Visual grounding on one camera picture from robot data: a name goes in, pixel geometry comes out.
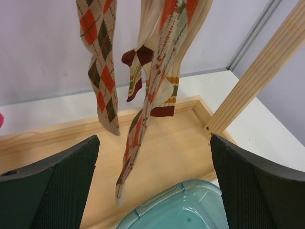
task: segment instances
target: plastic container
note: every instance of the plastic container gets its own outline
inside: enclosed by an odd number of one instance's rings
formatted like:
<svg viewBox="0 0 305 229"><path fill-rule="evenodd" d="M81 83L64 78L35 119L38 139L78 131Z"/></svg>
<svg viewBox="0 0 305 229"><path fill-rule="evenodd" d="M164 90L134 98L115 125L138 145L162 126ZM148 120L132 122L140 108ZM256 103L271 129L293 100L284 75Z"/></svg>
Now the plastic container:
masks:
<svg viewBox="0 0 305 229"><path fill-rule="evenodd" d="M187 180L130 212L117 229L229 229L220 188Z"/></svg>

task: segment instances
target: wooden board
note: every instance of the wooden board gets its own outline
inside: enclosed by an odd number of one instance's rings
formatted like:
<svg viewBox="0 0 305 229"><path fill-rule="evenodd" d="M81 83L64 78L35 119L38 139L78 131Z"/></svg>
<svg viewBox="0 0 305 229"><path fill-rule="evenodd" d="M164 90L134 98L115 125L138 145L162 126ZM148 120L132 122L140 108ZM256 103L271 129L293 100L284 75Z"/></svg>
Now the wooden board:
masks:
<svg viewBox="0 0 305 229"><path fill-rule="evenodd" d="M109 228L139 204L184 180L216 178L209 141L202 132L212 112L198 96L183 99L178 101L174 117L151 118L139 158L126 182L124 205L117 208L115 183L122 169L128 129L137 112L119 113L119 137L108 133L96 117L1 136L0 173L46 158L96 134L101 146L82 229ZM227 132L223 137L233 142Z"/></svg>

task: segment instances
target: white table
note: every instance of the white table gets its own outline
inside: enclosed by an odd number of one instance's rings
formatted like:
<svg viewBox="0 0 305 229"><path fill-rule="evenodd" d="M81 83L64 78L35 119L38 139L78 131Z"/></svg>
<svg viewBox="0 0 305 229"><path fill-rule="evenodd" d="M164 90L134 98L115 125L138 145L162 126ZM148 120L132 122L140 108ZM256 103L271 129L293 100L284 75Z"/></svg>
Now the white table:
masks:
<svg viewBox="0 0 305 229"><path fill-rule="evenodd" d="M237 82L231 71L184 77L180 79L178 98L200 95L215 112ZM119 110L142 106L144 88L129 103L126 102L127 92L128 87L118 88ZM5 118L0 135L93 117L96 110L93 92L0 106ZM305 147L257 98L227 131L240 147L281 165L305 171Z"/></svg>

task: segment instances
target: wooden stick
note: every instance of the wooden stick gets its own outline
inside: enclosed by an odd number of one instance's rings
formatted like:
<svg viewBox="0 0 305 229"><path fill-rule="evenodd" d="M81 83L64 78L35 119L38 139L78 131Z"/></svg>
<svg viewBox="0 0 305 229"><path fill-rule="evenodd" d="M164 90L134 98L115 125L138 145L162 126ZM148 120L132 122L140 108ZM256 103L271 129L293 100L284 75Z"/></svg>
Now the wooden stick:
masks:
<svg viewBox="0 0 305 229"><path fill-rule="evenodd" d="M249 69L229 93L203 132L219 134L272 80L305 41L305 1L300 0Z"/></svg>

